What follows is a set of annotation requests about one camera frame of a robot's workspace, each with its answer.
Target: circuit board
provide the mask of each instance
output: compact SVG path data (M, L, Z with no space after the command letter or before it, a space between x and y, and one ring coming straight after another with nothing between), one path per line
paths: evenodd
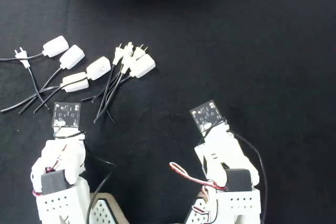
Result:
M55 102L53 127L79 127L80 103Z

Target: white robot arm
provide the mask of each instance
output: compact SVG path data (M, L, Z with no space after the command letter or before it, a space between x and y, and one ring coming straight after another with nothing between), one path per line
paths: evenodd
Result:
M191 178L176 163L171 167L184 177L203 184L185 224L260 224L258 170L244 155L238 140L213 101L191 110L204 143L195 147L207 181Z

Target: red and white wire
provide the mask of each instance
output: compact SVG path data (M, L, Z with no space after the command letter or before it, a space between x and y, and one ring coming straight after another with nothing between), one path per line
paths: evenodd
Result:
M204 180L200 180L200 179L191 177L185 169L183 169L180 165L178 165L175 162L170 162L169 165L170 165L171 169L176 171L178 174L180 174L181 176L183 176L183 177L185 177L185 178L187 178L187 179L189 179L193 182L199 183L199 184L204 185L204 186L211 186L211 187L213 187L215 189L218 189L218 190L225 190L226 189L226 187L222 187L222 186L217 185L217 183L215 181L204 181Z

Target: white power adapter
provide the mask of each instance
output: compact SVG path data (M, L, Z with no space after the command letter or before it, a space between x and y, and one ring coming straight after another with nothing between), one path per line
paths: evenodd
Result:
M45 43L43 45L42 54L48 56L49 58L61 54L62 52L69 49L69 44L64 39L63 36L58 36L55 39Z
M77 45L73 45L61 56L61 58L59 58L59 61L61 62L60 67L62 69L71 69L84 57L85 54L83 50Z
M75 74L72 74L70 76L66 76L62 79L61 87L65 86L69 83L77 81L76 83L69 84L69 85L63 87L62 89L64 89L65 92L67 92L67 93L75 92L75 91L78 91L78 90L81 90L81 89L86 89L86 88L89 87L88 79L84 79L86 77L87 77L87 75L86 75L85 72L75 73Z
M111 64L108 58L100 57L94 63L90 64L86 68L87 77L92 81L97 80L98 78L102 77L108 71L111 70Z
M155 61L148 54L134 61L130 66L130 76L140 78L155 68Z

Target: black table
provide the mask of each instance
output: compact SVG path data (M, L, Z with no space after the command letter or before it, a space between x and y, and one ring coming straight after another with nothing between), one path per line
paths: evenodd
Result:
M214 99L234 131L261 152L269 180L267 223L336 221L336 0L0 0L1 58L31 54L64 35L86 53L83 71L119 43L150 47L157 69L125 83L111 112L93 124L98 104L83 103L80 128L91 148L118 164L103 187L131 223L183 221L204 178L194 153L201 139L189 110ZM40 85L59 57L31 61ZM58 84L60 75L53 83ZM78 102L100 90L60 93ZM33 93L17 63L0 66L0 108ZM52 138L51 111L0 115L0 223L38 220L30 169ZM257 157L244 152L260 170ZM109 171L88 159L94 190ZM264 185L259 189L263 194Z

